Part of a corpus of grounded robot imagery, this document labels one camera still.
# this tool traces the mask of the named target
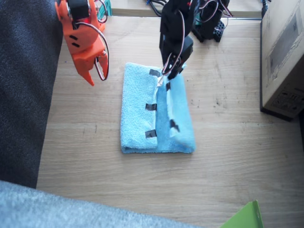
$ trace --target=green paper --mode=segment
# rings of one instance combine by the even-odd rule
[[[221,228],[264,228],[257,200],[248,203]]]

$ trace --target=microfiber cloth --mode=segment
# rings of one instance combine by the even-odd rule
[[[195,138],[184,79],[170,81],[161,69],[127,63],[121,118],[123,153],[192,153]]]

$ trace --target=black tape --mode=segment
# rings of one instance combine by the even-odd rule
[[[170,82],[168,82],[168,83],[166,84],[166,91],[168,91],[169,89],[171,89]]]
[[[157,77],[159,77],[161,75],[157,70],[153,70],[153,69],[150,70],[149,74],[153,75],[153,76],[157,76]]]
[[[170,120],[170,128],[175,128],[178,132],[180,132],[179,126],[176,125],[174,120]]]
[[[157,137],[156,130],[147,131],[147,132],[145,132],[145,134],[146,134],[146,139]]]
[[[146,110],[148,111],[156,111],[157,104],[146,104]]]

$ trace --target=wooden table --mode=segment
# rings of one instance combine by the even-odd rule
[[[232,20],[220,43],[194,39],[183,71],[197,150],[120,151],[124,65],[161,66],[160,19],[110,17],[110,75],[77,75],[63,42],[38,177],[40,190],[208,228],[251,200],[265,227],[304,224],[299,121],[259,111],[259,21]]]
[[[111,0],[112,13],[115,16],[156,17],[146,2],[146,0]],[[228,8],[237,18],[261,18],[262,6],[261,0],[231,0]]]

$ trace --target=cardboard box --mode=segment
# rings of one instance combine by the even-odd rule
[[[261,111],[292,120],[304,109],[304,0],[275,0],[261,23]]]

